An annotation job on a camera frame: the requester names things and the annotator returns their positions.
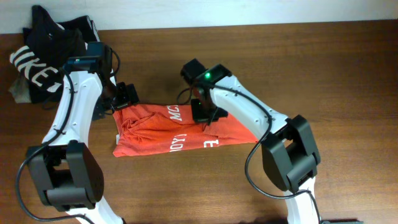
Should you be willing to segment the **orange t-shirt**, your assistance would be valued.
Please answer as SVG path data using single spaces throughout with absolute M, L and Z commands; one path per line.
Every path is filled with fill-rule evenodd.
M 148 156 L 191 149 L 246 144 L 255 135 L 229 115 L 196 123 L 189 105 L 138 104 L 113 113 L 118 142 L 113 155 Z

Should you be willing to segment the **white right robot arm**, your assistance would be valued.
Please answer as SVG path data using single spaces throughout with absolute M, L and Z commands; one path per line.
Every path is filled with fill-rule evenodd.
M 289 223 L 321 223 L 315 200 L 315 177 L 321 162 L 309 122 L 301 115 L 290 118 L 267 106 L 245 89 L 238 78 L 221 64 L 205 68 L 192 60 L 180 72 L 199 101 L 208 123 L 217 112 L 234 116 L 257 139 L 244 165 L 249 184 L 259 193 L 276 198 L 260 189 L 249 175 L 249 163 L 262 151 L 262 164 L 269 180 L 281 191 Z

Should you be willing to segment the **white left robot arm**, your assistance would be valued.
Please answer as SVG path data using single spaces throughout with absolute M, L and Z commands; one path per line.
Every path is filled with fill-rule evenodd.
M 30 147 L 22 163 L 29 169 L 40 201 L 64 219 L 80 223 L 124 223 L 104 197 L 104 176 L 88 149 L 98 100 L 121 110 L 139 102 L 134 85 L 111 81 L 110 56 L 72 57 L 60 69 L 63 93 L 52 127 L 41 146 Z

